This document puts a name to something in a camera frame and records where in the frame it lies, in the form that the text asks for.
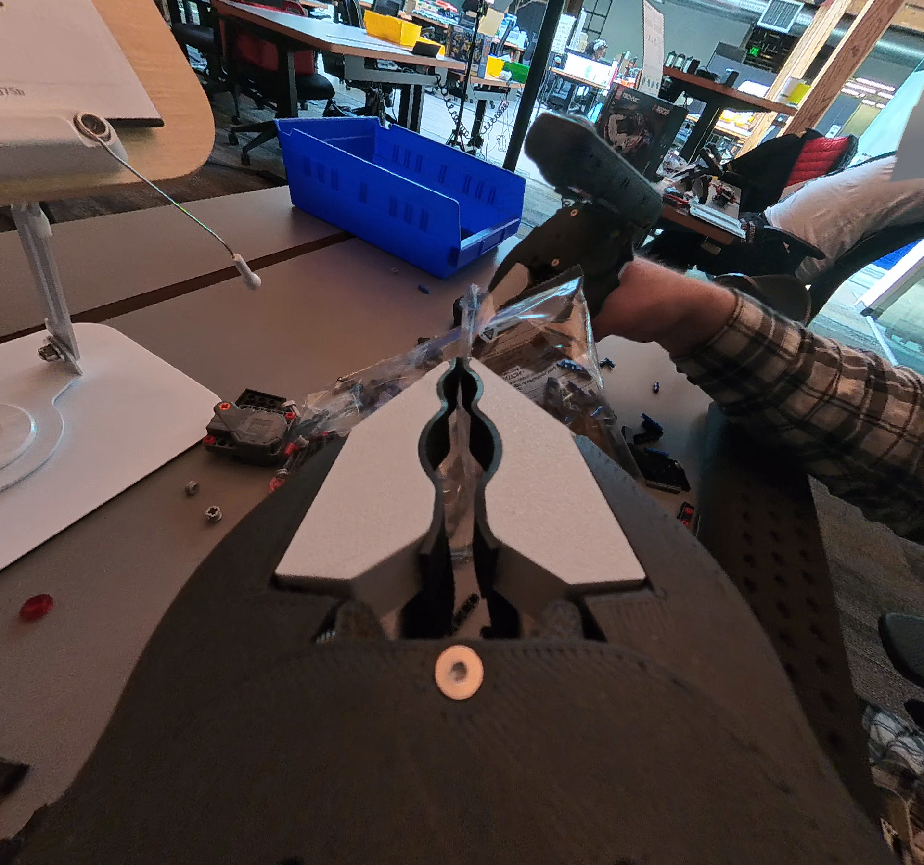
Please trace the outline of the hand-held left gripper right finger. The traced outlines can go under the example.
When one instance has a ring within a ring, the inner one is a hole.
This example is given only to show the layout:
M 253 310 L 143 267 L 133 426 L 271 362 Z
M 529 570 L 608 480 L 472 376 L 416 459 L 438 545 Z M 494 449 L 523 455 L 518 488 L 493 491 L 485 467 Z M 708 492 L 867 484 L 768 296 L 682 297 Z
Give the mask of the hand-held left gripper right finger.
M 646 572 L 581 442 L 500 376 L 466 362 L 469 449 L 481 468 L 473 556 L 489 638 L 518 638 L 547 605 L 628 594 Z

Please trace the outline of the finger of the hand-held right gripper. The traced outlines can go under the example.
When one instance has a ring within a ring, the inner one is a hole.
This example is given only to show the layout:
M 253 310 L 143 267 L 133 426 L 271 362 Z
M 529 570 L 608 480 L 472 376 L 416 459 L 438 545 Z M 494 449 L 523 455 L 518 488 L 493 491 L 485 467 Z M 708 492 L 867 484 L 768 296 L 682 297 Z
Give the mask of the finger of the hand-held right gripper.
M 453 326 L 463 333 L 485 333 L 499 309 L 497 292 L 470 284 L 453 303 Z

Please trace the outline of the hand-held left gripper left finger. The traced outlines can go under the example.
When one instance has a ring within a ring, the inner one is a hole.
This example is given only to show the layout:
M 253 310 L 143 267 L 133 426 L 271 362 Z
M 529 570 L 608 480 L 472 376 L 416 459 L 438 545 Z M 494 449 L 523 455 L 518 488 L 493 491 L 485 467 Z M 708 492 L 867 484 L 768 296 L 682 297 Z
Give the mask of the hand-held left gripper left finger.
M 438 468 L 458 361 L 442 363 L 355 426 L 338 448 L 274 579 L 396 612 L 408 638 L 451 627 L 455 585 Z

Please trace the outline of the clear plastic bag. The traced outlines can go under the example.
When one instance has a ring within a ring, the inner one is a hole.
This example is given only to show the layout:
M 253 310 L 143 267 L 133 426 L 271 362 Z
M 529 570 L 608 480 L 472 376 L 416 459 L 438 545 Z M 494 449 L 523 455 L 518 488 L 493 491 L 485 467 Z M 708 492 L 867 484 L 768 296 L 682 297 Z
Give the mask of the clear plastic bag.
M 641 481 L 638 469 L 629 465 L 629 446 L 617 436 L 616 416 L 603 394 L 583 288 L 577 277 L 567 276 L 561 286 L 499 306 L 485 333 L 451 328 L 309 394 L 295 429 L 294 452 L 275 472 L 270 491 L 283 486 L 330 441 L 349 435 L 425 374 L 464 352 Z

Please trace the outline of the pile of toy building pieces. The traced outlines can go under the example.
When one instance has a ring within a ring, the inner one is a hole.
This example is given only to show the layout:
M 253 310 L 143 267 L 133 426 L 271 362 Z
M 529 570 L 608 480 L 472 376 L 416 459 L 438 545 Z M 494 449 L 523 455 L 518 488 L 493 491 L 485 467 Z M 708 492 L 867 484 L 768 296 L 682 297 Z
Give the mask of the pile of toy building pieces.
M 645 491 L 690 532 L 699 518 L 699 461 L 709 399 L 653 343 L 602 340 L 603 394 Z

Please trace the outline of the person's right forearm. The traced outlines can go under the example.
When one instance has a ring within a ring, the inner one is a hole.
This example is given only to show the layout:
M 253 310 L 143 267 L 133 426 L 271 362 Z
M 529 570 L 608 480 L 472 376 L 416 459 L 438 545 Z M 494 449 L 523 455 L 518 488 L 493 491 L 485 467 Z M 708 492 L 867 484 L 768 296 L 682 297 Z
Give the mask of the person's right forearm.
M 674 357 L 677 370 L 834 496 L 921 545 L 922 376 L 731 294 L 729 317 Z

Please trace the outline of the grey desk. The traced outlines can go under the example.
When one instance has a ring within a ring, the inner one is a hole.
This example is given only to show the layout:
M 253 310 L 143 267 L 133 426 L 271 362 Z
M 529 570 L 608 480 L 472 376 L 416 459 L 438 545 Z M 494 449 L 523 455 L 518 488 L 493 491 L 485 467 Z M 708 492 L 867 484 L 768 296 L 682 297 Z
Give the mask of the grey desk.
M 106 324 L 219 397 L 303 401 L 339 376 L 442 333 L 509 240 L 435 280 L 295 210 L 284 188 L 194 202 L 252 258 L 249 291 L 226 254 L 172 208 L 52 226 L 76 319 Z M 2 799 L 2 836 L 55 801 L 105 728 L 127 678 L 191 573 L 269 491 L 269 473 L 195 444 L 2 571 L 2 756 L 29 765 Z M 41 620 L 23 602 L 51 594 Z

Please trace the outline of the grey toy motor block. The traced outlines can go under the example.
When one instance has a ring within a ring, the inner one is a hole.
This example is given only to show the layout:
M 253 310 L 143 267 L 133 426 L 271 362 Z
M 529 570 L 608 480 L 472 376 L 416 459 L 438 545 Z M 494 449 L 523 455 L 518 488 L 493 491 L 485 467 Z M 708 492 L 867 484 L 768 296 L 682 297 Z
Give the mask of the grey toy motor block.
M 246 388 L 236 401 L 215 404 L 202 446 L 247 464 L 280 467 L 299 416 L 293 400 Z

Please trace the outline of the blue storage bin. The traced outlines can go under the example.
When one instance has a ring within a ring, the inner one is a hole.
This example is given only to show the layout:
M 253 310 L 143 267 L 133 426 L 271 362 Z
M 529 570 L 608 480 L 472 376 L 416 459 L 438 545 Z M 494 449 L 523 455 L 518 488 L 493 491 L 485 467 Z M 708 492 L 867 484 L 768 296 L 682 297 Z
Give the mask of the blue storage bin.
M 294 206 L 445 280 L 521 223 L 525 179 L 363 118 L 280 119 Z

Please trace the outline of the wooden table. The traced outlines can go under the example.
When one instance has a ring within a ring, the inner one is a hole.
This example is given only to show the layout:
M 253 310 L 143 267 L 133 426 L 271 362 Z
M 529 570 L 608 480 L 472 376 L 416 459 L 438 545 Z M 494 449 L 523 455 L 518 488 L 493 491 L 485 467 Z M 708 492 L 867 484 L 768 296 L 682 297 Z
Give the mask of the wooden table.
M 372 38 L 366 30 L 333 24 L 266 7 L 212 0 L 216 17 L 228 34 L 245 31 L 275 45 L 279 53 L 276 79 L 281 87 L 276 115 L 289 119 L 298 115 L 294 55 L 311 50 L 343 58 L 348 84 L 393 86 L 402 91 L 398 124 L 420 131 L 422 95 L 425 88 L 445 83 L 448 74 L 459 76 L 467 88 L 471 82 L 466 63 L 441 56 L 414 54 L 407 48 Z
M 675 67 L 665 67 L 663 74 L 664 79 L 676 82 L 680 86 L 680 92 L 684 95 L 703 103 L 703 111 L 699 120 L 694 125 L 687 137 L 687 143 L 684 144 L 680 152 L 680 157 L 685 163 L 681 167 L 681 171 L 684 173 L 687 172 L 687 167 L 693 164 L 701 153 L 724 110 L 734 109 L 762 113 L 767 115 L 769 120 L 773 120 L 780 115 L 788 119 L 794 116 L 797 111 L 793 106 L 772 101 L 767 97 L 748 95 L 733 87 L 706 79 L 697 74 L 685 73 Z M 676 181 L 664 181 L 662 218 L 711 240 L 721 247 L 731 244 L 734 240 L 733 233 L 692 215 L 695 203 L 680 206 L 676 201 L 670 200 L 667 194 L 668 189 L 674 185 L 679 186 L 683 182 L 683 176 L 679 176 Z

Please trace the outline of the black pole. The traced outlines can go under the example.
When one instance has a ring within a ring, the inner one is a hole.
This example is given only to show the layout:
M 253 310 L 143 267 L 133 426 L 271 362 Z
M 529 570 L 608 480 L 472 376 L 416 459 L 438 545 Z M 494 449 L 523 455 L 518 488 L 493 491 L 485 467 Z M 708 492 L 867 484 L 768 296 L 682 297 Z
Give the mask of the black pole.
M 565 0 L 548 0 L 546 4 L 533 59 L 529 65 L 529 72 L 522 90 L 519 107 L 502 163 L 502 167 L 509 171 L 515 171 L 526 133 L 531 123 L 533 109 L 536 106 L 539 89 L 547 71 L 552 42 L 555 38 L 564 4 Z

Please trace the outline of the yellow bins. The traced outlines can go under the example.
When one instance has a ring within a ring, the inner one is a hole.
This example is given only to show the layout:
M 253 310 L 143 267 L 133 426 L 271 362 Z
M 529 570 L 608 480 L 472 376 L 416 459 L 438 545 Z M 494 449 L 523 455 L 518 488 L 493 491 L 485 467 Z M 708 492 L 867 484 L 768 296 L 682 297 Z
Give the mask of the yellow bins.
M 371 38 L 393 44 L 408 51 L 418 44 L 421 27 L 396 16 L 376 13 L 367 9 L 363 15 L 364 28 Z

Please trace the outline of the red black office chair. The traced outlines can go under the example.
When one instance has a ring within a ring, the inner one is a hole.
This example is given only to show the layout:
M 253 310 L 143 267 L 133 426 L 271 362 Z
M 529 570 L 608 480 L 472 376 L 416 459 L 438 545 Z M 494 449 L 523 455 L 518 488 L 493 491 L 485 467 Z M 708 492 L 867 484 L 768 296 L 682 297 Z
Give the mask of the red black office chair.
M 305 17 L 299 0 L 226 0 L 256 6 L 276 13 Z M 329 105 L 335 90 L 331 81 L 320 73 L 316 52 L 300 47 L 296 41 L 276 36 L 267 28 L 225 19 L 212 6 L 216 42 L 221 45 L 222 60 L 239 119 L 239 97 L 245 95 L 260 108 L 271 107 L 278 118 L 296 118 L 307 102 Z

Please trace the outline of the instruction sheet wooden board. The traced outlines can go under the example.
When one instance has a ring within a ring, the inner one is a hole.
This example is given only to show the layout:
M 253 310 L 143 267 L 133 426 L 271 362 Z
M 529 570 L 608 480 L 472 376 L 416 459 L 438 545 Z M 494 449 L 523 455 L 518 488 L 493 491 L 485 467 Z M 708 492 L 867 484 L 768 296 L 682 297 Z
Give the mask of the instruction sheet wooden board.
M 2 205 L 123 189 L 199 170 L 212 109 L 153 0 L 2 0 Z

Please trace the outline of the wooden post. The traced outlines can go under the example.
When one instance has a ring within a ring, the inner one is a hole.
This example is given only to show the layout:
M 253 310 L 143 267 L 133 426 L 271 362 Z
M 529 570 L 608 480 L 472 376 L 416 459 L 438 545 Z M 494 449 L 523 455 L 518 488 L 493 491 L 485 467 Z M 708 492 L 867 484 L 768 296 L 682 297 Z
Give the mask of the wooden post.
M 776 99 L 791 79 L 801 79 L 819 54 L 853 0 L 827 0 L 819 6 L 811 24 L 791 50 L 770 86 L 768 97 Z M 815 76 L 799 102 L 786 130 L 792 133 L 814 128 L 832 106 L 849 77 L 870 54 L 883 33 L 904 8 L 907 0 L 866 0 L 857 17 Z

